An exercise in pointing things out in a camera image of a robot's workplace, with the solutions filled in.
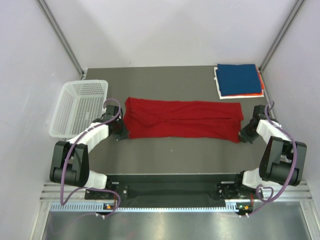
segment metal frame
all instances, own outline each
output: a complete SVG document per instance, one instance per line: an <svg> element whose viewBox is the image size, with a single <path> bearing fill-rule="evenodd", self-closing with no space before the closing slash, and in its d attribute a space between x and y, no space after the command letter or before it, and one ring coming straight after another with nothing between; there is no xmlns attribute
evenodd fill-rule
<svg viewBox="0 0 320 240"><path fill-rule="evenodd" d="M277 50L279 44L281 43L281 41L283 40L283 38L285 37L288 29L290 28L291 24L293 23L295 17L297 16L298 12L300 11L300 9L302 8L303 4L305 3L306 0L297 0L295 2L295 5L293 6L289 16L287 17L287 19L285 20L280 32L278 33L278 35L276 36L273 44L271 45L268 53L266 54L265 58L262 61L260 70L263 72L267 66L267 64L269 63L270 59L272 58L272 56L274 55L275 51Z"/></svg>
<svg viewBox="0 0 320 240"><path fill-rule="evenodd" d="M51 207L55 206L55 211L57 211L57 205L60 201L60 188L61 185L57 183L47 182L44 184L40 196L40 203L38 206L36 221L34 223L32 234L29 238L30 240L42 239ZM281 186L273 186L273 188L274 194L276 194L280 190ZM64 187L64 192L68 194L74 189L76 189L76 187L66 185ZM99 206L99 203L113 203L112 200L86 200L85 193L85 189L79 190L72 195L68 203L79 209L82 208L82 205L90 205L90 203L93 206ZM265 197L268 197L270 195L270 190L264 189L263 195ZM249 199L228 199L225 200L225 208L121 208L117 212L236 212L233 207L235 203L248 203L249 201ZM299 202L311 239L320 240L320 218L313 202L307 182L302 181L298 186L288 186L285 192L275 202ZM70 211L71 208L67 208L65 210L65 212Z"/></svg>
<svg viewBox="0 0 320 240"><path fill-rule="evenodd" d="M69 56L71 62L73 63L75 69L78 71L78 73L80 74L80 76L82 77L82 75L84 74L84 70L81 68L80 63L78 62L74 52L72 51L64 33L62 32L61 28L59 27L55 17L53 16L51 10L48 7L48 4L46 3L45 0L35 0L39 7L41 8L41 10L43 11L45 17L47 18L47 20L49 21L51 27L53 28L56 36L58 37L58 39L60 40L66 54Z"/></svg>

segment gray tabletop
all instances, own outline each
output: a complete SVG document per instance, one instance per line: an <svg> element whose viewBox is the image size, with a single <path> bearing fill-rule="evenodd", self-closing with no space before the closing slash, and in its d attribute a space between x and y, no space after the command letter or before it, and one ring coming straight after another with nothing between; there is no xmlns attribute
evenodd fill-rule
<svg viewBox="0 0 320 240"><path fill-rule="evenodd" d="M213 66L90 68L87 80L106 80L108 98L125 113L128 97L164 101L240 102L244 127L255 105L266 99L219 100ZM237 173L259 166L266 144L252 145L215 138L141 138L99 143L89 155L90 169L104 174Z"/></svg>

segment cable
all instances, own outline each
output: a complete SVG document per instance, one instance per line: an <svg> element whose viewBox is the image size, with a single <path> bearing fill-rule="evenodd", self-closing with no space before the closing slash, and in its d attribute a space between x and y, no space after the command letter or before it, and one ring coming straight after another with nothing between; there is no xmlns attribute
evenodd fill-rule
<svg viewBox="0 0 320 240"><path fill-rule="evenodd" d="M285 135L287 135L287 137L291 140L292 142L292 146L293 146L293 159L292 159L292 163L291 163L291 168L290 168L290 171L289 171L289 174L282 186L282 188L280 189L280 191L273 197L274 195L274 189L271 187L271 186L263 186L263 185L258 185L255 189L255 193L256 193L256 196L257 198L262 201L262 205L260 205L256 210L254 210L253 212L249 213L249 214L246 214L247 217L249 216L252 216L253 214L257 213L259 210L261 210L266 204L268 203L271 203L273 201L275 201L277 198L280 197L280 195L286 190L286 187L289 185L289 182L291 180L291 177L295 171L295 167L296 167L296 164L297 164L297 157L298 157L298 152L297 152L297 144L296 144L296 141L295 139L288 133L286 132L285 130L283 130L281 127L277 126L277 125L274 125L274 123L271 121L270 117L269 117L269 112L270 110L274 107L275 105L275 102L274 101L269 101L265 108L264 108L264 114L265 114L265 117L266 119L268 120L268 122L275 126L278 130L280 130L282 133L284 133ZM264 189L270 189L271 190L271 194L270 194L270 197L268 197L268 199L263 199L261 196L260 196L260 190L261 188L264 188Z"/></svg>
<svg viewBox="0 0 320 240"><path fill-rule="evenodd" d="M107 120L107 121L105 121L105 122L102 122L102 123L100 123L100 124L98 124L98 125L95 125L94 127L88 128L87 131L84 131L84 132L74 141L74 143L73 143L72 146L70 147L70 149L69 149L69 151L68 151L68 153L67 153L67 155L66 155L66 157L65 157L64 165L63 165L63 169L62 169L62 176L61 176L61 189L60 189L60 204L61 204L61 206L64 206L64 205L68 202L68 200L70 199L70 197L72 196L72 194L74 194L76 191L78 191L78 190L80 190L80 189L83 189L83 187L78 187L78 188L76 188L75 190L73 190L73 191L66 197L66 199L65 199L65 201L64 201L64 189L65 189L66 171L67 171L68 161L69 161L69 159L70 159L70 157L71 157L72 151L74 150L75 146L78 144L78 142L80 141L80 139L82 139L83 136L86 135L88 132L90 132L91 130L93 130L93 129L97 128L97 127L100 127L100 126L102 126L102 125L108 124L108 123L112 122L113 120L117 119L117 117L119 116L119 114L120 114L120 112L121 112L120 102L119 102L118 100L114 99L114 98L108 98L107 100L105 100L105 102L103 103L103 108L106 108L106 107L107 107L106 103L107 103L108 101L111 101L111 100L115 101L115 102L118 104L118 112L116 113L116 115L115 115L113 118L111 118L111 119L109 119L109 120Z"/></svg>

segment white wall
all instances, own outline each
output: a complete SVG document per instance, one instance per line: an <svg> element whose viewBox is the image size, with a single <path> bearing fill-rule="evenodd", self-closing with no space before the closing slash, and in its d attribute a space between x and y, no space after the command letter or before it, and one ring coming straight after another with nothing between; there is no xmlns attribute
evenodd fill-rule
<svg viewBox="0 0 320 240"><path fill-rule="evenodd" d="M0 8L0 239L27 239L56 139L63 83L79 75L35 0Z"/></svg>
<svg viewBox="0 0 320 240"><path fill-rule="evenodd" d="M46 0L86 68L260 65L294 0Z"/></svg>
<svg viewBox="0 0 320 240"><path fill-rule="evenodd" d="M306 1L263 75L283 127L308 147L303 177L320 212L319 9Z"/></svg>

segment stack of folded cloths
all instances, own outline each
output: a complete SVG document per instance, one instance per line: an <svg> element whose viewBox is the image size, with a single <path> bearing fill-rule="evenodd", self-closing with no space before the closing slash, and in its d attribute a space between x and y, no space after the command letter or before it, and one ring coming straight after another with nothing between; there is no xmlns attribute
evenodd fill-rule
<svg viewBox="0 0 320 240"><path fill-rule="evenodd" d="M214 80L220 99L264 97L264 83L254 64L218 64Z"/></svg>

